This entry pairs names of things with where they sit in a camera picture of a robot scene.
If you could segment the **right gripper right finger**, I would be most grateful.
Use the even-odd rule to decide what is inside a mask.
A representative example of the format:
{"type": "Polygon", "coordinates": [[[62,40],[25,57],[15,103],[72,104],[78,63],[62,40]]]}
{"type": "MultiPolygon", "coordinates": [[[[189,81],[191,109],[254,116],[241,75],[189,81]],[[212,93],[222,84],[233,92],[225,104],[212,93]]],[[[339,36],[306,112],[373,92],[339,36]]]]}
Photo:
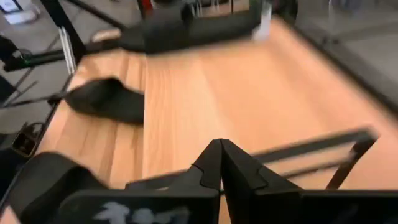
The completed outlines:
{"type": "Polygon", "coordinates": [[[398,224],[398,191],[305,190],[230,140],[221,145],[232,224],[398,224]]]}

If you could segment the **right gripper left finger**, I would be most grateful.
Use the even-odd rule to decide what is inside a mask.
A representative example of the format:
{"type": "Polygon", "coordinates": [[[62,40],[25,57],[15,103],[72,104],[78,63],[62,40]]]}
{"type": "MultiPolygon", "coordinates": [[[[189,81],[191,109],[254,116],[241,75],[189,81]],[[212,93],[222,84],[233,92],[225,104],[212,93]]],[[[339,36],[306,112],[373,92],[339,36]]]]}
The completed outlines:
{"type": "Polygon", "coordinates": [[[56,224],[217,224],[221,140],[212,140],[167,187],[80,190],[61,204],[56,224]]]}

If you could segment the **black rubber slide sandal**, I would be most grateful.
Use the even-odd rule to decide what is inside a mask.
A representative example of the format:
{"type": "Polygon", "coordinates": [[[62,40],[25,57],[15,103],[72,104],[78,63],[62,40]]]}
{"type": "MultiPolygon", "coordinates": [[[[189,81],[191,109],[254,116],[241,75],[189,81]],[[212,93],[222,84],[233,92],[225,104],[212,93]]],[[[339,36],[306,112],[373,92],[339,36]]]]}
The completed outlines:
{"type": "Polygon", "coordinates": [[[78,113],[127,124],[144,124],[144,94],[127,88],[117,78],[94,79],[65,94],[78,113]]]}
{"type": "Polygon", "coordinates": [[[69,195],[107,188],[85,166],[61,154],[43,152],[23,166],[7,195],[7,203],[22,224],[49,224],[69,195]]]}
{"type": "Polygon", "coordinates": [[[188,5],[155,10],[140,23],[121,32],[121,48],[159,54],[250,35],[261,22],[258,8],[215,17],[195,17],[188,5]]]}

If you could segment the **black table edge clamp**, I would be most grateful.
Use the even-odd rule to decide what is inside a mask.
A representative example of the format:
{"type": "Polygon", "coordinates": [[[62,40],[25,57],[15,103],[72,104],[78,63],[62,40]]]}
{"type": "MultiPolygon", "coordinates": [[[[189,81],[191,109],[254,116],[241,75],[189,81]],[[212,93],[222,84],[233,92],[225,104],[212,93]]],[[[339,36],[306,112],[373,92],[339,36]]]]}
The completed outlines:
{"type": "Polygon", "coordinates": [[[31,157],[43,127],[44,123],[41,122],[24,123],[11,144],[12,150],[22,157],[31,157]]]}

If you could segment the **wooden shelf black metal frame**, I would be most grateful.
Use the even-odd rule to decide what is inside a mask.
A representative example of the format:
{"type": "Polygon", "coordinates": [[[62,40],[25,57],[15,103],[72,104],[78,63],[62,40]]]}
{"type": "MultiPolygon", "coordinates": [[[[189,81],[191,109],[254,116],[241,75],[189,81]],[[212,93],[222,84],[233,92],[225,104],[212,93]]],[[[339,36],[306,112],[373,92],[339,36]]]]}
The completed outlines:
{"type": "Polygon", "coordinates": [[[368,150],[364,129],[322,135],[268,45],[230,45],[150,58],[145,71],[143,175],[155,188],[200,189],[218,178],[223,145],[286,178],[347,173],[368,150]]]}

